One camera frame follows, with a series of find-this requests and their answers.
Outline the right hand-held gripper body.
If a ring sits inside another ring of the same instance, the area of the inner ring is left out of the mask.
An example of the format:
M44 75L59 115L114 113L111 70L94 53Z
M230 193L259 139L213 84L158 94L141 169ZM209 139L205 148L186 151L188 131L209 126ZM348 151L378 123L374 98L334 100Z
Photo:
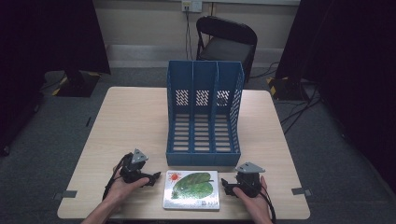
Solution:
M249 198L255 198L262 193L260 173L265 170L260 166L247 161L235 168L237 171L236 187L241 189Z

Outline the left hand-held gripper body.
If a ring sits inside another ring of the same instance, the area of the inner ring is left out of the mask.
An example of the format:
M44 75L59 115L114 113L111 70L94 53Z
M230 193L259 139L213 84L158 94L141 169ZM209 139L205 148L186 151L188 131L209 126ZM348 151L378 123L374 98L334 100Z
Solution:
M130 152L124 156L121 162L120 176L126 183L134 183L142 177L147 177L147 174L141 172L141 169L146 164L149 158L139 149Z

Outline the blue plastic file rack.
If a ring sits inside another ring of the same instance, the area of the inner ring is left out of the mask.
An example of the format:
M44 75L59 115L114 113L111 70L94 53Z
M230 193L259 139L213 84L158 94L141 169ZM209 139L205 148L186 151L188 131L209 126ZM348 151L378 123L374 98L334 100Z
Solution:
M167 69L170 166L235 166L245 74L240 62L171 61Z

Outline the person's left hand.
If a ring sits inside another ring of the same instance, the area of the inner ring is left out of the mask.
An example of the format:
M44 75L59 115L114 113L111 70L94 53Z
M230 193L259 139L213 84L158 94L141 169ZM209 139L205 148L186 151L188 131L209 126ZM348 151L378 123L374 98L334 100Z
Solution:
M143 177L133 183L126 183L120 176L120 171L117 171L114 177L114 182L111 185L106 198L103 200L103 203L110 213L114 213L134 190L145 186L148 182L149 179L147 177Z

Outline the person's right hand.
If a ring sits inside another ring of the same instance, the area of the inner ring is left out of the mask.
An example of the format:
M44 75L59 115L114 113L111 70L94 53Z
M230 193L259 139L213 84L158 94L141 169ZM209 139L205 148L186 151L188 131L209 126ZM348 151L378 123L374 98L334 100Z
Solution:
M267 202L267 184L263 176L261 185L261 193L255 198L248 197L240 188L233 188L233 192L242 201L255 224L272 224Z

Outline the grey tape strip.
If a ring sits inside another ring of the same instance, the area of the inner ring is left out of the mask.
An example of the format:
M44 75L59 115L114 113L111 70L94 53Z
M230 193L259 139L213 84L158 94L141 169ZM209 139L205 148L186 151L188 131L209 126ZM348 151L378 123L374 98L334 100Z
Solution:
M53 200L61 201L63 198L75 198L77 196L76 190L64 190L62 192L57 192L53 195Z
M292 191L293 195L304 195L306 197L309 197L312 195L312 191L310 189L295 188L295 189L292 189L291 191Z

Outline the black stand base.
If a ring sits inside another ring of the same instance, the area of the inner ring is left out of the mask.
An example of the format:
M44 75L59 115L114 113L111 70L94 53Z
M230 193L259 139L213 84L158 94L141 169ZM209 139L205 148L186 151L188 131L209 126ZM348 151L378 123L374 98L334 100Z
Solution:
M61 80L52 95L89 98L100 77L99 74L92 72L78 72L75 76L66 76Z
M271 95L276 100L307 101L308 96L300 82L294 82L288 77L266 79Z

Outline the black folding chair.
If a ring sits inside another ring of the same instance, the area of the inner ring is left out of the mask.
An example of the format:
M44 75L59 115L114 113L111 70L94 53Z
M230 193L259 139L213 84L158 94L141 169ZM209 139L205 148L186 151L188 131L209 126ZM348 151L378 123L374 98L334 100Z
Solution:
M244 23L215 16L200 18L196 29L199 37L196 59L240 62L248 82L258 43L256 33Z

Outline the dark curtain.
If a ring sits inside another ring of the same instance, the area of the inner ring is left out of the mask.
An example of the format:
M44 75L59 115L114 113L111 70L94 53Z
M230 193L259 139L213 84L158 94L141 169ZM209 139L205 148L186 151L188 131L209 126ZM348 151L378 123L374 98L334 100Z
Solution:
M38 107L49 71L110 72L93 0L0 0L0 157Z
M396 0L300 0L276 77L316 81L396 193Z

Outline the white wall outlet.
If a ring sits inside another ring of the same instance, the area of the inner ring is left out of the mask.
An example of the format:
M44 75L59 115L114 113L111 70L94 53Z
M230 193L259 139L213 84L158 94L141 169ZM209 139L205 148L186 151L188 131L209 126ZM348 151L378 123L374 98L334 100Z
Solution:
M203 10L203 2L199 0L182 0L181 10L183 12L201 13Z

